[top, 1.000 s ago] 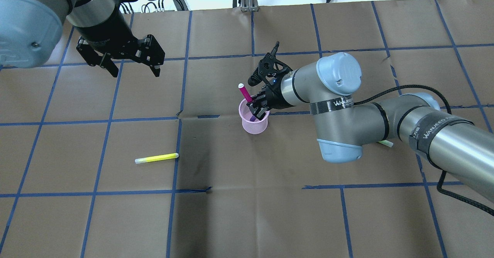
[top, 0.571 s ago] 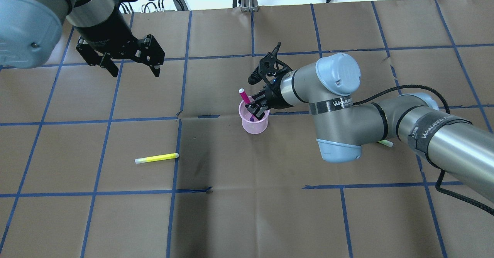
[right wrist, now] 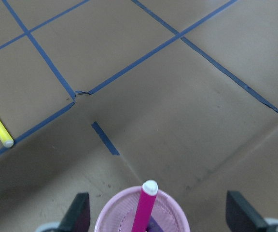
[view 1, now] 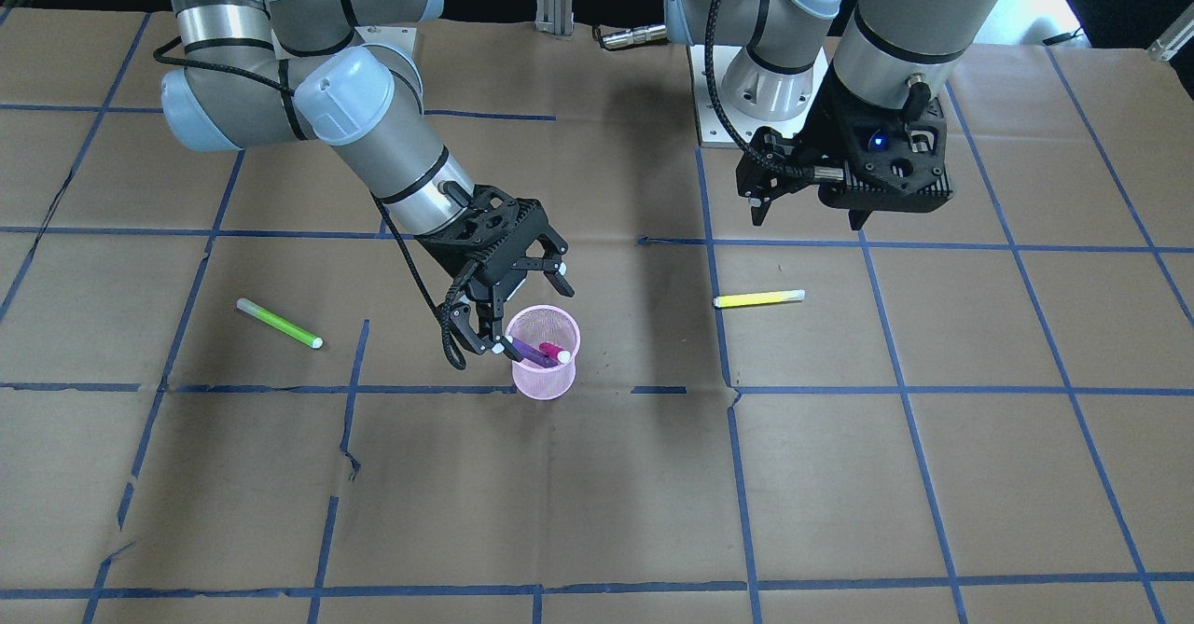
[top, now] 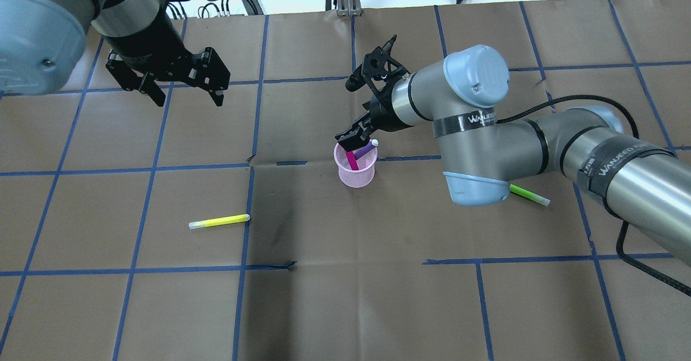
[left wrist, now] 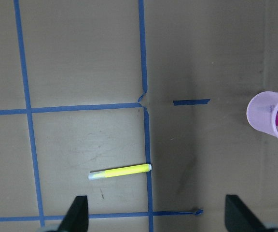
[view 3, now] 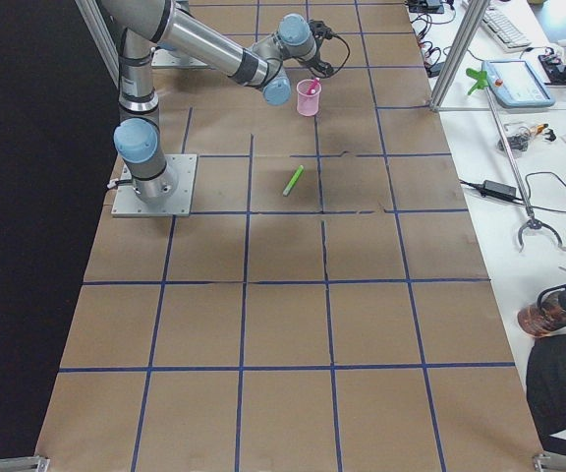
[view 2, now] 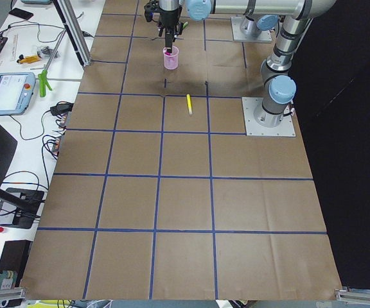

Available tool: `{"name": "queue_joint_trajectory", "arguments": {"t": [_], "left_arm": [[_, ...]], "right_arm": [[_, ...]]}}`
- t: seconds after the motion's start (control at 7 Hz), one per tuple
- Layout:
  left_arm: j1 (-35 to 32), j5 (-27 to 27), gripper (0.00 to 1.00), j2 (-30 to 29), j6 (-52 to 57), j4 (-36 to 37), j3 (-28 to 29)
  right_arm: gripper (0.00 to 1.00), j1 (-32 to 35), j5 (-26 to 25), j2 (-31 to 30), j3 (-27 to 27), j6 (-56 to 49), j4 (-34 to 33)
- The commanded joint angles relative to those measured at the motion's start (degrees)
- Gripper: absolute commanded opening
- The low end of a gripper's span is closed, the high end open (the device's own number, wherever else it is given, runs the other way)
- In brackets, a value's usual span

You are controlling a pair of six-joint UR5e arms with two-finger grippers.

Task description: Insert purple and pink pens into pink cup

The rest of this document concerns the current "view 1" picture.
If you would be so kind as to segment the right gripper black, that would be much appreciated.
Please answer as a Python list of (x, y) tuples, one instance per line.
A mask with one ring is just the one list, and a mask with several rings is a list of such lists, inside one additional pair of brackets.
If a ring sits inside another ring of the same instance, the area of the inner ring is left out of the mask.
[(510, 353), (505, 304), (529, 272), (542, 272), (560, 296), (576, 296), (564, 279), (567, 245), (540, 200), (478, 185), (453, 223), (416, 241), (453, 276), (438, 317), (473, 354)]

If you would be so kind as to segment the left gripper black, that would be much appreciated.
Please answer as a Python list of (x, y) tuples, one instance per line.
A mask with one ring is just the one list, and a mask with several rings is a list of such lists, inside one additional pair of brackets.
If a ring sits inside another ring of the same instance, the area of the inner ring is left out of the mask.
[(863, 101), (827, 72), (800, 138), (758, 128), (736, 169), (752, 225), (764, 223), (773, 200), (811, 185), (821, 185), (825, 206), (848, 211), (854, 231), (873, 212), (927, 215), (950, 200), (941, 103), (919, 76), (896, 101)]

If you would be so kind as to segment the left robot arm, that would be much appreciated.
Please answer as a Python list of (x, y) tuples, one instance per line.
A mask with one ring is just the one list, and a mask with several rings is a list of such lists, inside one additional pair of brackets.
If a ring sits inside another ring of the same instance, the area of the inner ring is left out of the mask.
[(669, 41), (741, 149), (753, 225), (816, 187), (854, 231), (875, 212), (929, 215), (955, 194), (938, 93), (998, 0), (664, 0)]

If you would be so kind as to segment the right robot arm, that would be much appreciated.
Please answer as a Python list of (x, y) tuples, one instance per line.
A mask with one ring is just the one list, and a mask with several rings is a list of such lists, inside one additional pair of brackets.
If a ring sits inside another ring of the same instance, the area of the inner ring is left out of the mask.
[(359, 177), (394, 237), (410, 234), (453, 282), (430, 308), (445, 354), (519, 359), (504, 305), (530, 272), (558, 294), (567, 245), (538, 200), (478, 185), (423, 106), (423, 79), (406, 48), (362, 29), (421, 23), (444, 0), (171, 0), (180, 58), (161, 101), (176, 140), (196, 152), (240, 152), (320, 140)]

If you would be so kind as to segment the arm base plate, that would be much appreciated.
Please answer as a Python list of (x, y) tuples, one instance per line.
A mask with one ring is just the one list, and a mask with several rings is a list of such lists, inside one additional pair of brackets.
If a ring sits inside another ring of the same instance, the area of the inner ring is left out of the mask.
[(418, 45), (418, 29), (408, 25), (368, 25), (355, 29), (367, 43), (387, 43), (388, 48), (400, 49), (414, 56)]
[[(777, 75), (762, 70), (741, 47), (714, 47), (714, 73), (722, 111), (743, 140), (751, 140), (761, 126), (773, 126), (784, 138), (802, 130), (812, 103), (827, 72), (827, 57), (820, 48), (810, 70)], [(737, 144), (714, 110), (704, 80), (704, 47), (687, 47), (693, 80), (693, 98), (698, 122), (698, 146), (736, 148)]]

